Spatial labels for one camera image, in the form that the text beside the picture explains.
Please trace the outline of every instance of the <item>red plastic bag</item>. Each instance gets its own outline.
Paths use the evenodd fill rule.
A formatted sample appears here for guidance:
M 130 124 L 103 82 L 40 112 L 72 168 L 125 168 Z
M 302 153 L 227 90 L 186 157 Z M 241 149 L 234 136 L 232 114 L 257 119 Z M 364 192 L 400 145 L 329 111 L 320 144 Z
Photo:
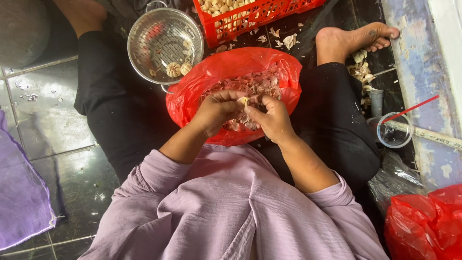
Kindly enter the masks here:
M 184 76 L 180 83 L 169 87 L 173 94 L 167 94 L 165 101 L 167 110 L 173 121 L 180 127 L 191 121 L 199 108 L 199 97 L 219 80 L 242 76 L 250 72 L 262 72 L 270 64 L 276 62 L 280 70 L 279 88 L 281 101 L 287 107 L 289 114 L 298 103 L 302 89 L 298 77 L 302 65 L 298 60 L 282 51 L 246 47 L 214 54 Z M 220 132 L 207 140 L 207 143 L 224 146 L 241 145 L 264 136 L 263 130 L 257 131 L 226 131 Z
M 393 260 L 462 260 L 462 184 L 393 196 L 384 234 Z

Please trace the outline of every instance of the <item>stainless steel colander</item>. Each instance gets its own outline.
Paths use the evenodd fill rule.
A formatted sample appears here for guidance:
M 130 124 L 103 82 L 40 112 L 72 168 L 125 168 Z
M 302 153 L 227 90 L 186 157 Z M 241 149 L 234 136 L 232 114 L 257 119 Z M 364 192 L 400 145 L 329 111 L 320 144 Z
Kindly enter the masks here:
M 184 54 L 185 40 L 191 43 L 190 56 Z M 128 56 L 136 72 L 150 82 L 164 85 L 180 82 L 182 75 L 171 78 L 167 75 L 167 65 L 186 60 L 195 66 L 204 54 L 204 38 L 197 23 L 182 11 L 173 8 L 157 8 L 143 14 L 133 25 L 128 35 Z M 153 77 L 149 70 L 156 72 Z

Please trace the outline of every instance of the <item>red straw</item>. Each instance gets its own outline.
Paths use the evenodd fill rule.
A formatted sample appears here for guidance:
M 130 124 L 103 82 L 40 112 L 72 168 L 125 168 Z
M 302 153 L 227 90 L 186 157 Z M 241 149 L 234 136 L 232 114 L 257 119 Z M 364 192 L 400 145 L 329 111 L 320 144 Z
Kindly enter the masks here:
M 432 98 L 430 98 L 430 99 L 425 100 L 425 101 L 422 102 L 422 103 L 418 103 L 417 105 L 415 105 L 415 106 L 413 106 L 413 107 L 411 107 L 411 108 L 408 108 L 408 109 L 404 110 L 403 112 L 401 112 L 401 113 L 399 113 L 399 114 L 396 114 L 396 115 L 394 115 L 394 116 L 392 116 L 392 117 L 390 117 L 390 118 L 387 118 L 387 119 L 383 120 L 382 123 L 385 123 L 385 122 L 387 122 L 387 121 L 390 121 L 390 120 L 392 120 L 392 119 L 395 119 L 395 118 L 399 117 L 400 115 L 406 114 L 407 112 L 409 112 L 409 111 L 411 111 L 411 110 L 414 110 L 414 109 L 418 108 L 418 107 L 421 106 L 421 105 L 425 105 L 425 104 L 427 104 L 428 102 L 430 102 L 430 101 L 432 101 L 432 100 L 435 100 L 435 99 L 437 99 L 437 98 L 439 98 L 439 95 L 436 95 L 436 96 L 434 96 L 434 97 L 432 97 Z

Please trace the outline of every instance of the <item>purple mesh sack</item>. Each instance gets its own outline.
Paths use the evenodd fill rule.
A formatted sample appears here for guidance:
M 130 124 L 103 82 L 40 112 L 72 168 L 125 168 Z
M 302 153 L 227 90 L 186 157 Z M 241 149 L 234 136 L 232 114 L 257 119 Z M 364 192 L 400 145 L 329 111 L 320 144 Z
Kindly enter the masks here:
M 47 186 L 7 129 L 0 110 L 0 251 L 56 225 Z

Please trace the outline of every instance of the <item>red basket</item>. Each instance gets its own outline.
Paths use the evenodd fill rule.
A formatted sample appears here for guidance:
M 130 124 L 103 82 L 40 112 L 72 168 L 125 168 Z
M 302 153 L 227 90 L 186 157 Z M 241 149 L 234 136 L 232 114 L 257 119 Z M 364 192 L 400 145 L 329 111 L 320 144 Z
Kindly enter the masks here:
M 194 5 L 204 26 L 208 47 L 213 48 L 244 32 L 287 15 L 316 8 L 325 2 L 326 0 L 256 0 L 215 17 L 202 10 L 199 0 L 194 0 Z

